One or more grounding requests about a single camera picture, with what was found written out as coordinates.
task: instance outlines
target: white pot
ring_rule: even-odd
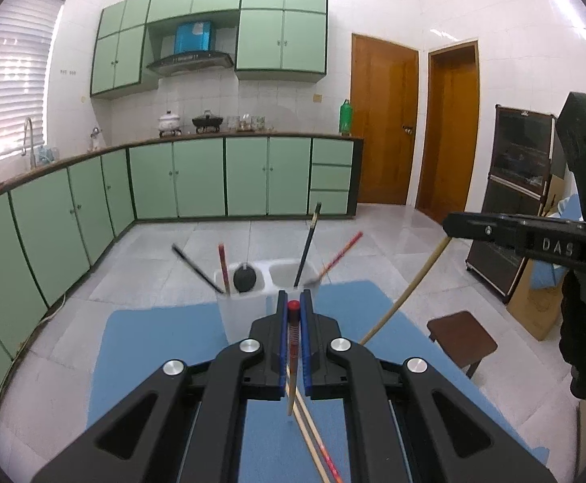
[[[178,130],[181,127],[181,117],[178,114],[173,114],[167,111],[159,118],[159,130],[161,132],[166,130]]]

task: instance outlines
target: brown door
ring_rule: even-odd
[[[418,114],[418,51],[353,35],[351,105],[352,135],[365,138],[358,201],[405,204]]]
[[[441,223],[468,201],[479,130],[476,43],[429,56],[423,166],[416,206]]]

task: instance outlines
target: wooden stool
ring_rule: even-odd
[[[469,378],[481,360],[497,350],[497,342],[467,310],[432,319],[427,328],[429,339],[436,341],[458,368],[469,365]]]

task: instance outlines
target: silver bolt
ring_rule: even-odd
[[[260,342],[256,339],[245,339],[239,344],[239,349],[243,352],[255,352],[259,348]]]
[[[331,348],[339,352],[344,352],[351,348],[351,342],[343,337],[337,337],[331,342]]]
[[[419,357],[413,357],[407,362],[407,368],[416,374],[421,374],[427,370],[427,362]]]
[[[168,376],[176,376],[184,371],[184,364],[178,359],[171,359],[163,363],[163,372]]]

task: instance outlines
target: white blind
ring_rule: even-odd
[[[28,116],[34,144],[44,143],[47,61],[62,4],[4,0],[0,6],[0,157],[22,149]]]

